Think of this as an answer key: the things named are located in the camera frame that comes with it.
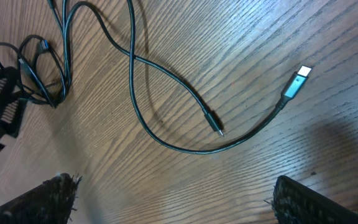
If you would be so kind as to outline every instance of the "thin black wire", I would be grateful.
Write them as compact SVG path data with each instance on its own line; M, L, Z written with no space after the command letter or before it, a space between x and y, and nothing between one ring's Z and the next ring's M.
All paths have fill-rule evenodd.
M63 26L65 29L63 31L63 39L64 39L64 53L65 53L65 60L68 58L68 46L70 44L69 42L69 36L67 35L68 30L69 30L69 26L70 26L70 22L73 19L73 16L75 14L75 12L78 10L79 7L81 6L86 6L88 8L90 8L92 10L92 12L95 14L97 20L100 23L100 26L104 32L104 34L106 35L106 37L109 39L110 43L112 43L112 45L117 48L120 52L124 53L125 55L129 56L129 90L131 93L131 100L132 100L132 104L134 106L135 109L135 113L140 121L140 123L143 125L143 128L147 131L147 133L154 139L156 140L158 143L160 143L161 145L168 147L170 149L179 151L179 152L185 152L185 153L190 153L190 154L212 154L212 153L217 153L217 152L221 152L221 151L225 151L228 150L234 146L237 146L241 143L243 143L244 141L250 139L252 136L254 136L255 134L257 134L260 130L262 130L267 124L269 124L269 122L271 122L271 120L274 119L274 117L278 114L278 112L280 112L282 107L275 107L270 114L264 118L256 127L254 127L252 130L250 130L248 133L246 133L245 135L241 136L239 139L236 139L232 142L229 142L227 144L224 144L216 149L210 149L210 150L191 150L191 149L185 149L182 147L177 147L174 145L171 145L163 140L161 140L158 136L156 136L151 129L147 126L147 123L145 122L139 107L137 106L137 102L136 102L136 97L135 97L135 88L134 88L134 60L138 60L140 62L144 62L147 65L151 65L157 69L159 69L160 71L164 72L165 74L167 74L168 76L170 76L171 78L173 78L174 80L176 80L177 82L179 82L180 84L182 84L197 100L197 102L199 103L199 105L201 106L201 108L204 110L206 110L206 105L202 102L201 98L196 94L195 91L193 91L186 83L182 82L176 75L174 75L173 73L169 72L168 70L166 70L165 68L163 68L160 65L157 65L154 62L151 62L149 60L146 60L140 56L135 55L135 12L134 12L134 7L132 4L131 0L127 0L127 4L128 4L128 8L129 8L129 15L131 18L131 47L130 47L130 51L128 52L127 50L123 49L120 45L118 45L114 39L111 37L110 33L108 32L106 26L104 25L104 22L101 18L101 16L98 13L98 10L91 4L88 2L78 2L76 3L73 8L71 9L70 13L68 14L67 17L67 21L66 21L66 25Z

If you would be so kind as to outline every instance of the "wooden table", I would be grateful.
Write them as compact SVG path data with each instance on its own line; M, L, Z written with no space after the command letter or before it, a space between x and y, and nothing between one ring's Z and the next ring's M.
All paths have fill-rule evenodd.
M126 2L92 2L128 49ZM358 211L358 0L135 0L134 7L136 54L188 80L224 123L218 138L190 94L136 62L140 108L170 143L199 149L234 139L272 109L299 65L314 67L310 80L246 143L210 156L181 154L142 129L128 57L80 9L67 100L57 109L29 104L19 137L1 140L0 205L67 172L83 176L74 223L275 223L264 200L287 175ZM18 46L29 34L62 55L47 1L0 0L0 41ZM0 56L14 65L12 51L1 48ZM37 70L46 83L57 78L50 56Z

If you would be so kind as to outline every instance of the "wood grain surface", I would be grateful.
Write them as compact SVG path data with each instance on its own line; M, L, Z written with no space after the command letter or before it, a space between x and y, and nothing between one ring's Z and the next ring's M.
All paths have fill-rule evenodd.
M126 1L92 2L128 49ZM134 7L136 54L188 80L224 123L218 138L189 93L136 62L141 111L178 146L206 149L240 136L272 109L299 65L314 69L251 140L219 154L181 154L142 129L129 97L129 59L80 9L67 100L57 109L29 104L19 137L1 140L0 205L67 172L83 176L73 223L275 223L264 200L287 175L358 211L358 0L134 0ZM0 41L18 46L29 34L62 55L46 0L0 0ZM14 65L10 50L0 48L0 57ZM48 55L37 70L46 83L58 78Z

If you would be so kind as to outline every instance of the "black cable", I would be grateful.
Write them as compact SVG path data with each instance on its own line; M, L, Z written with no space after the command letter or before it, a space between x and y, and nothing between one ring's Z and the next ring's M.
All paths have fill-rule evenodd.
M301 72L301 70L300 70L298 73L294 73L293 76L291 77L290 81L288 82L287 86L282 91L282 97L279 100L279 102L276 104L275 108L258 125L256 125L254 128L252 128L250 131L248 131L245 135L241 136L240 138L233 140L227 144L224 144L216 149L210 149L210 150L197 151L197 150L191 150L191 149L185 149L182 147L177 147L177 146L171 145L171 144L161 140L158 136L156 136L151 131L151 129L147 126L147 123L145 122L145 120L140 112L140 109L136 102L135 90L134 90L134 61L135 60L138 60L140 62L145 63L146 65L150 65L150 66L160 70L161 72L163 72L164 74L168 75L170 78L174 79L176 82L181 84L183 87L185 87L186 90L189 91L189 93L194 97L194 99L197 101L197 103L201 107L201 110L203 111L204 116L207 119L209 125L212 127L212 129L214 131L218 132L220 135L223 135L222 127L219 123L218 117L213 113L213 111L211 111L208 108L208 106L203 101L203 99L199 96L199 94L197 94L197 92L187 82L185 82L184 80L182 80L181 78L179 78L178 76L173 74L172 72L168 71L166 68L163 68L161 65L158 65L154 62L151 62L150 60L147 60L147 59L142 58L138 55L135 55L135 12L134 12L134 7L132 4L132 1L127 0L127 4L128 4L128 8L129 8L129 15L130 15L130 19L131 19L131 46L130 46L129 51L122 48L119 44L117 44L117 42L114 41L114 39L111 37L110 33L108 32L106 26L104 25L104 22L102 20L102 17L100 15L98 9L91 3L85 2L85 1L80 1L80 2L76 3L72 7L70 12L67 14L67 0L63 0L63 2L62 2L62 21L60 21L57 16L55 6L54 6L52 0L47 0L47 1L48 1L49 6L52 10L53 16L59 26L60 32L62 33L62 36L63 36L64 72L62 71L62 68L60 67L60 64L59 64L56 56L54 54L52 55L54 61L56 62L57 66L58 66L60 76L62 78L62 90L60 92L59 98L52 100L52 97L49 95L49 92L47 91L46 86L40 81L40 79L37 75L37 71L35 70L38 56L34 57L33 65L30 65L29 62L21 54L22 48L28 43L28 41L31 38L37 38L37 39L43 40L42 37L39 37L36 35L28 36L25 39L25 41L23 41L19 50L14 48L12 45L9 45L6 43L0 43L0 45L8 46L17 52L18 58L21 59L21 63L25 64L29 68L29 72L32 75L33 81L40 88L41 96L43 96L45 98L47 103L49 103L53 107L56 107L59 103L61 103L66 98L66 96L69 92L69 89L71 86L71 52L70 52L70 35L69 35L70 24L73 20L75 12L81 6L86 6L89 9L91 9L93 14L96 16L104 34L106 35L106 37L108 38L110 43L116 49L118 49L118 51L129 56L129 90L130 90L130 94L131 94L132 104L135 109L135 113L136 113L140 123L142 124L143 128L158 143L160 143L161 145L163 145L165 147L168 147L170 149L173 149L173 150L176 150L179 152L185 152L185 153L190 153L190 154L212 154L212 153L216 153L216 152L225 151L227 149L237 146L237 145L243 143L244 141L250 139L252 136L257 134L260 130L262 130L267 124L269 124L269 122L271 122L271 120L274 119L274 117L286 105L286 103L288 103L290 100L292 100L295 97L295 95L298 93L299 89L303 86L303 84L307 80L307 75L311 70L311 68L302 66L301 70L303 69L303 72ZM24 85L22 85L21 88L27 89L27 87Z

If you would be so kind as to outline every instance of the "metal connector tip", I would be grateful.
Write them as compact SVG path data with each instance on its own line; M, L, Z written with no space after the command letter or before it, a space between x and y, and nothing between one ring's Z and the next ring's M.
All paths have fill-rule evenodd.
M309 75L310 71L311 71L310 67L302 65L301 68L298 71L298 75L307 77Z
M223 137L223 136L224 136L223 131L222 131L222 130L219 130L219 131L218 131L218 135L221 136L221 137Z

